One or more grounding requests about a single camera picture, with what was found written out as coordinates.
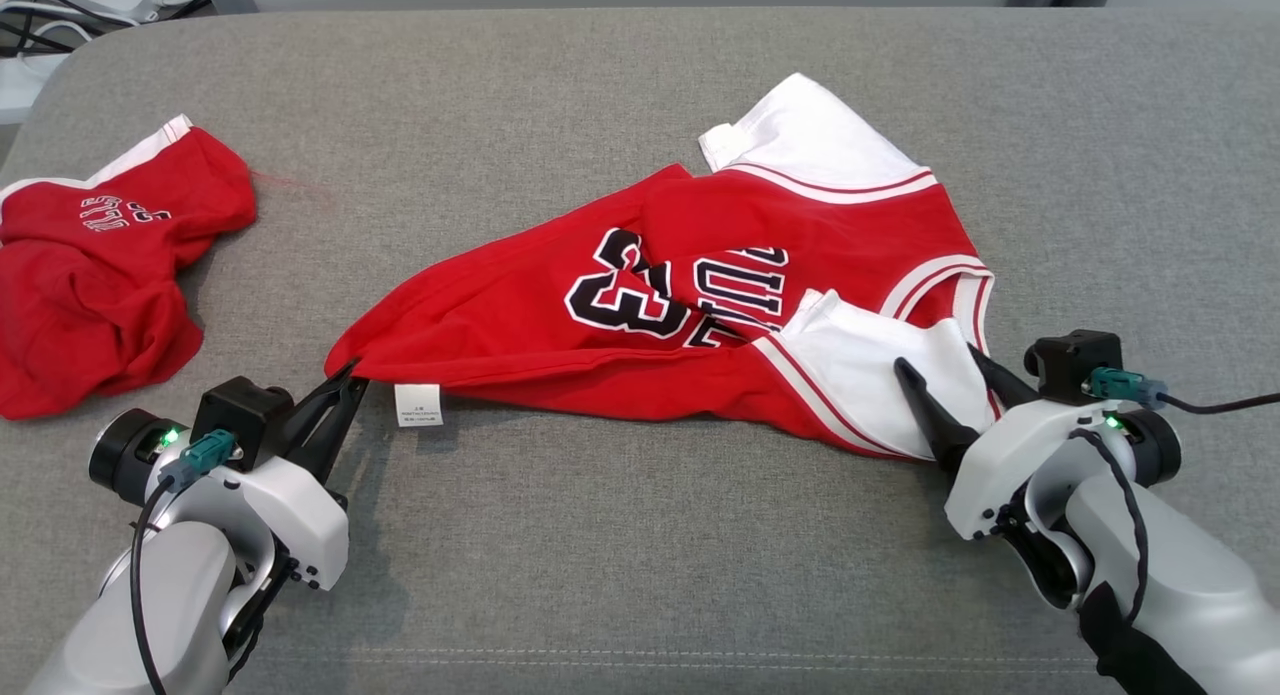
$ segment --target gray fabric surface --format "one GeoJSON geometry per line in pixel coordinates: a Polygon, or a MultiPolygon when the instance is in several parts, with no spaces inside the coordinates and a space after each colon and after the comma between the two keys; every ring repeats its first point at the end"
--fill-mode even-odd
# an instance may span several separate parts
{"type": "MultiPolygon", "coordinates": [[[[1280,389],[1280,22],[1146,12],[448,12],[148,26],[59,70],[0,180],[88,175],[174,113],[246,159],[260,221],[182,276],[206,340],[172,381],[0,422],[0,690],[125,548],[90,484],[115,412],[188,419],[239,372],[294,394],[420,268],[667,163],[792,70],[932,165],[997,274],[995,353],[1120,332],[1188,399],[1280,389]]],[[[1012,554],[963,543],[929,467],[745,422],[370,390],[332,485],[333,594],[288,587],[230,691],[1116,692],[1012,554]]],[[[1276,411],[1171,420],[1157,493],[1280,599],[1276,411]]]]}

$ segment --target red jersey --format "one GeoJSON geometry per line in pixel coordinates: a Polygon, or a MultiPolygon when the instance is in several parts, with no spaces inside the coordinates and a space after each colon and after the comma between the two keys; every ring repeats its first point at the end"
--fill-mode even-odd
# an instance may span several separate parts
{"type": "Polygon", "coordinates": [[[253,221],[248,168],[175,116],[87,180],[0,192],[0,417],[168,380],[202,339],[174,271],[253,221]]]}
{"type": "Polygon", "coordinates": [[[334,371],[457,395],[668,420],[772,422],[864,454],[929,458],[893,376],[906,356],[952,413],[993,413],[992,280],[942,186],[791,76],[681,166],[421,271],[329,353],[334,371]]]}

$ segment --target white tag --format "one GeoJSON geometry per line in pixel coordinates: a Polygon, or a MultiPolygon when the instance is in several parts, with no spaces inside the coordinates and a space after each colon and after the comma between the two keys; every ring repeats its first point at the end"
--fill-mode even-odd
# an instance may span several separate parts
{"type": "Polygon", "coordinates": [[[444,425],[439,385],[396,385],[396,412],[402,427],[444,425]]]}

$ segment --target black numbers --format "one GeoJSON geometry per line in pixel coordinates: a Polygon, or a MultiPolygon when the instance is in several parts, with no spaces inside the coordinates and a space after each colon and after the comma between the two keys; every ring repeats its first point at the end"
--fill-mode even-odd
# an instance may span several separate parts
{"type": "Polygon", "coordinates": [[[129,204],[129,212],[133,220],[137,221],[169,220],[169,218],[173,218],[169,215],[169,211],[163,211],[163,209],[161,211],[147,212],[147,209],[140,206],[140,204],[129,204]]]}
{"type": "Polygon", "coordinates": [[[689,308],[671,300],[671,266],[649,268],[640,253],[640,236],[613,229],[595,250],[595,261],[612,273],[584,275],[564,297],[570,316],[604,330],[644,332],[667,339],[689,320],[689,308]],[[643,276],[648,289],[620,284],[625,274],[643,276]]]}

